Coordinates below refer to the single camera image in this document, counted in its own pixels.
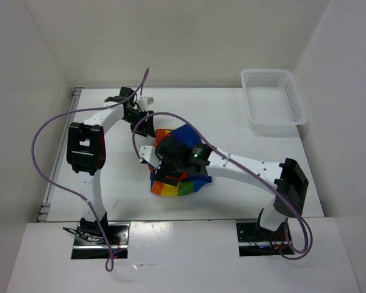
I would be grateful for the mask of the rainbow striped shorts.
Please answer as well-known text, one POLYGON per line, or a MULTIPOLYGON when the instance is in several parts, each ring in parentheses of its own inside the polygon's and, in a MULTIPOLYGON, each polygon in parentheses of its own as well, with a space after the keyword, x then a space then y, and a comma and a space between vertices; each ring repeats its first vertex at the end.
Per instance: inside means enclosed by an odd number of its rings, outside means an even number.
POLYGON ((201 138, 189 125, 157 129, 154 147, 161 164, 159 168, 148 165, 150 191, 162 197, 179 197, 193 194, 212 183, 212 177, 203 165, 188 164, 190 159, 204 157, 192 153, 195 147, 203 146, 201 138))

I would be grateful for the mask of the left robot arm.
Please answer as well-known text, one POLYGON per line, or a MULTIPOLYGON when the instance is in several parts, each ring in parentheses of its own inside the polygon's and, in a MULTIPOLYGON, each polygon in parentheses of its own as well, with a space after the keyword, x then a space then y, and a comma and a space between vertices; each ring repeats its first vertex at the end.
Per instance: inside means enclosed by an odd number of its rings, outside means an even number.
POLYGON ((137 98, 136 95, 131 88, 123 87, 119 95, 105 100, 101 110, 83 122, 72 122, 68 129, 66 161, 76 174, 79 193, 85 198, 77 232, 96 244, 104 243, 110 235, 101 195, 101 169, 107 158, 104 134, 123 120, 129 123, 135 134, 156 136, 152 118, 147 118, 137 130, 134 129, 143 117, 152 113, 148 106, 154 102, 152 97, 137 98))

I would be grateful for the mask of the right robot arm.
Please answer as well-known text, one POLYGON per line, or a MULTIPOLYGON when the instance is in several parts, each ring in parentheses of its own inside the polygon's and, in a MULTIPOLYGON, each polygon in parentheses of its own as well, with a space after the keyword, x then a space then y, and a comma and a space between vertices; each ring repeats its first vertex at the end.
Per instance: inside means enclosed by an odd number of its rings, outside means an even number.
POLYGON ((188 146, 173 136, 164 137, 143 158, 169 181, 183 174, 204 175, 232 179, 273 193, 273 199, 262 209, 255 226, 256 235, 262 240, 271 239, 288 218, 302 218, 309 181, 294 159, 258 161, 207 143, 188 146))

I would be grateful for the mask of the white plastic basket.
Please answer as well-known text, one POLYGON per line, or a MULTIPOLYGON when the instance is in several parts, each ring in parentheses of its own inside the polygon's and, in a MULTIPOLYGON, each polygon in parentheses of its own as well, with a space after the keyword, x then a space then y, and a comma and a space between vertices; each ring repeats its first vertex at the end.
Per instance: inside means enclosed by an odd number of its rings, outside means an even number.
POLYGON ((240 73, 248 119, 258 128, 299 126, 307 113, 293 74, 288 70, 256 68, 240 73))

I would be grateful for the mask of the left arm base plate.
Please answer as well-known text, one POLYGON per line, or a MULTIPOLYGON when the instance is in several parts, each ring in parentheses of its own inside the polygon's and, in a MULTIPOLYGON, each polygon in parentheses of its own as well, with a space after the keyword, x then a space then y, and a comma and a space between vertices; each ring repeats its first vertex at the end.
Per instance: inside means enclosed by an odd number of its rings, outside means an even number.
MULTIPOLYGON (((127 259, 130 225, 124 222, 109 223, 106 235, 114 259, 127 259)), ((64 228, 64 230, 74 235, 71 259, 107 259, 109 257, 109 250, 102 236, 80 232, 80 225, 76 229, 64 228)))

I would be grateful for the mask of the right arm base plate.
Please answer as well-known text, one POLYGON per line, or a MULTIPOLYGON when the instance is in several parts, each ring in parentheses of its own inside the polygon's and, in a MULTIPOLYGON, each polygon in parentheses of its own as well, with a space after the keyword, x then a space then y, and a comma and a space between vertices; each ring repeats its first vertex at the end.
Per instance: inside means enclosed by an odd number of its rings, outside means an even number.
POLYGON ((295 254, 287 244, 283 223, 269 231, 258 228, 256 222, 237 222, 236 230, 240 257, 279 255, 282 248, 284 255, 295 254))

